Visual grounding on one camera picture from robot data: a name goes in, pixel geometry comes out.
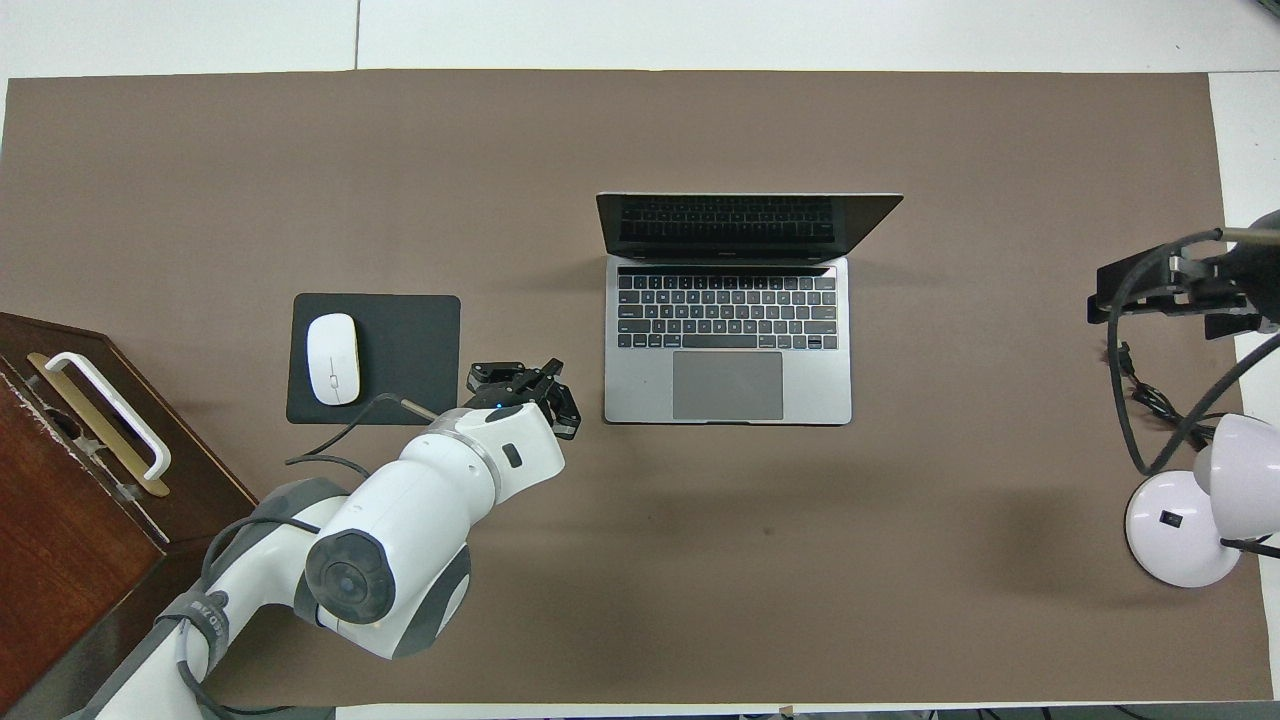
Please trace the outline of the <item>brown table mat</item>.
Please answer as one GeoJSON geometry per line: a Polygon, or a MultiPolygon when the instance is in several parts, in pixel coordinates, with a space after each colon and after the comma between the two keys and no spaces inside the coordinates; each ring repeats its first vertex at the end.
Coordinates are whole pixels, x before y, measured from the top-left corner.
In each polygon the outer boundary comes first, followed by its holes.
{"type": "Polygon", "coordinates": [[[462,363],[564,361],[554,479],[394,662],[270,610],[228,703],[983,703],[1272,694],[1260,570],[1147,577],[1085,322],[1222,223],[1204,76],[344,72],[10,82],[0,311],[108,334],[255,493],[294,297],[448,293],[462,363]],[[611,425],[595,196],[897,192],[850,258],[852,423],[611,425]]]}

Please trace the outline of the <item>silver Apple laptop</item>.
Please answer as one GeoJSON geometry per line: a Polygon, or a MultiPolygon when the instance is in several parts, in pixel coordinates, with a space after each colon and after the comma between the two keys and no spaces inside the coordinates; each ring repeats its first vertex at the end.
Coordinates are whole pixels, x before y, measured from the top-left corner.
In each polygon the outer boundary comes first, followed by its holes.
{"type": "Polygon", "coordinates": [[[603,192],[595,201],[608,421],[852,420],[849,254],[901,193],[603,192]]]}

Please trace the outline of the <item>white computer mouse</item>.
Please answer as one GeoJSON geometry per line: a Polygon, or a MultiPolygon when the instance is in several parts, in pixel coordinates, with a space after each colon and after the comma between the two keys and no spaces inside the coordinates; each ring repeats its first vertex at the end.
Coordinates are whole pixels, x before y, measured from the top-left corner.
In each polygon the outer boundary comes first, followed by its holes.
{"type": "Polygon", "coordinates": [[[344,313],[317,316],[308,323],[303,340],[312,396],[329,407],[353,404],[361,393],[355,319],[344,313]]]}

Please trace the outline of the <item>dark wooden box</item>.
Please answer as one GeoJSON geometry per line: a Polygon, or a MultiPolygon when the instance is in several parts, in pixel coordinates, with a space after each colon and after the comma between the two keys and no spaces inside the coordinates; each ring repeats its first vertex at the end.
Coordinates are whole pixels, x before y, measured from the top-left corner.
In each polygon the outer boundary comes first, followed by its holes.
{"type": "MultiPolygon", "coordinates": [[[[79,370],[65,374],[148,464],[79,370]]],[[[0,720],[83,707],[255,503],[105,334],[0,313],[0,720]],[[60,352],[91,360],[165,442],[169,495],[148,493],[37,368],[60,352]]]]}

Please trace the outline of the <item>black mouse pad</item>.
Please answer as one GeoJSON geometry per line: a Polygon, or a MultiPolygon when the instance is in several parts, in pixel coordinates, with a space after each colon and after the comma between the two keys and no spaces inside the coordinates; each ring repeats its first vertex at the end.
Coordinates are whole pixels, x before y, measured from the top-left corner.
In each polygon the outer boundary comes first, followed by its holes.
{"type": "Polygon", "coordinates": [[[461,302],[451,295],[300,293],[294,297],[285,419],[293,424],[422,425],[397,404],[442,413],[458,404],[461,302]],[[348,402],[319,398],[308,347],[323,316],[351,319],[358,373],[348,402]]]}

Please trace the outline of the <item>white desk lamp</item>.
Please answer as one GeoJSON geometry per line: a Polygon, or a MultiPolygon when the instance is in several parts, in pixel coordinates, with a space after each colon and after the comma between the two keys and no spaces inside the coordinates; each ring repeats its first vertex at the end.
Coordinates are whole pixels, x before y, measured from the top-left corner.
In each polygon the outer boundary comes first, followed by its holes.
{"type": "Polygon", "coordinates": [[[1280,428],[1228,414],[1189,471],[1146,479],[1126,506],[1138,565],[1178,588],[1222,580],[1243,553],[1280,560],[1280,428]]]}

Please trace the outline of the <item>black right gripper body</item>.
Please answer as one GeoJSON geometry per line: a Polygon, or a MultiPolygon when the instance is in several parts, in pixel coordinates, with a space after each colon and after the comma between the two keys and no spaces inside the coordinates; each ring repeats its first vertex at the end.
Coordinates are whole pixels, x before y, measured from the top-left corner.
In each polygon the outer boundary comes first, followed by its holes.
{"type": "Polygon", "coordinates": [[[1234,247],[1217,261],[1217,278],[1236,288],[1228,313],[1261,315],[1280,325],[1280,210],[1247,228],[1217,228],[1222,242],[1234,247]]]}

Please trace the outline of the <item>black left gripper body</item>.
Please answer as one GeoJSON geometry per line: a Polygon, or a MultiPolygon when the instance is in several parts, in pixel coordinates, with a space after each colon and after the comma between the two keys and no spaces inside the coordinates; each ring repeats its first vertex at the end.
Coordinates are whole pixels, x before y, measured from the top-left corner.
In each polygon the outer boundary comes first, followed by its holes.
{"type": "Polygon", "coordinates": [[[553,380],[490,382],[480,384],[470,400],[471,409],[517,407],[524,404],[544,404],[553,380]]]}

